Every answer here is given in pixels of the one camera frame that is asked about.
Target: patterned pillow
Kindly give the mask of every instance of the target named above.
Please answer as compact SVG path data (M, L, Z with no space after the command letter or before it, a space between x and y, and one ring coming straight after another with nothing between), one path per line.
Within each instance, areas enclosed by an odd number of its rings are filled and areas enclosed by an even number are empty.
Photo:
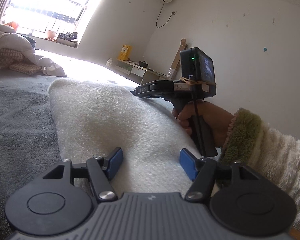
M9 69L18 71L27 75L33 75L41 70L41 67L34 64L16 62L10 65Z
M24 59L20 51L14 49L0 49L0 68L8 68L13 62L20 62Z

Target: hand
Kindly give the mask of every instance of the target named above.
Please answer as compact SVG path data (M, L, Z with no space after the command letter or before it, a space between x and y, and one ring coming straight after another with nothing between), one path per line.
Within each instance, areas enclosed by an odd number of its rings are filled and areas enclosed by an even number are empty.
M202 115L205 122L211 127L214 138L215 147L222 147L224 141L227 138L227 130L229 124L234 117L232 114L209 102L197 102L198 113ZM189 127L189 119L192 115L195 115L193 103L187 104L178 113L176 109L172 110L172 114L177 118L180 125L191 135L192 129Z

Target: green cuff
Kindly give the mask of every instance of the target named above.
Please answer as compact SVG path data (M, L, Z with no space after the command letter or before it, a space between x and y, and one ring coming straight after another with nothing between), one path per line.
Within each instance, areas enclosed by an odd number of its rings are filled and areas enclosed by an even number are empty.
M261 129L262 120L258 115L243 108L240 108L236 115L232 134L221 161L224 165L236 160L247 163Z

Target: blue gripper pad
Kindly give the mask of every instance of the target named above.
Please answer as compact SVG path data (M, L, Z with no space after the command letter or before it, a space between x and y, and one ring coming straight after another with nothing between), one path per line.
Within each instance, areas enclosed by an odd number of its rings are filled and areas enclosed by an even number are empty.
M194 181L199 173L195 167L196 160L197 158L187 149L180 151L179 162L191 181Z
M104 171L108 180L113 179L114 176L117 174L117 171L119 170L122 161L123 161L123 152L122 149L120 148L109 160L108 168Z

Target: white blanket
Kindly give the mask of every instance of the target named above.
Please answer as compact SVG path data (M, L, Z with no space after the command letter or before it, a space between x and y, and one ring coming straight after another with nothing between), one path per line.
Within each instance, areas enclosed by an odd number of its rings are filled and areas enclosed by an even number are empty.
M50 76L65 76L61 66L55 64L51 59L35 54L29 41L15 33L8 25L0 25L0 49L8 48L22 52L32 63L42 67L42 72Z
M62 158L84 163L121 147L124 161L111 181L117 194L185 194L191 181L179 164L180 150L200 154L172 116L171 103L137 98L111 83L67 78L54 81L48 92Z

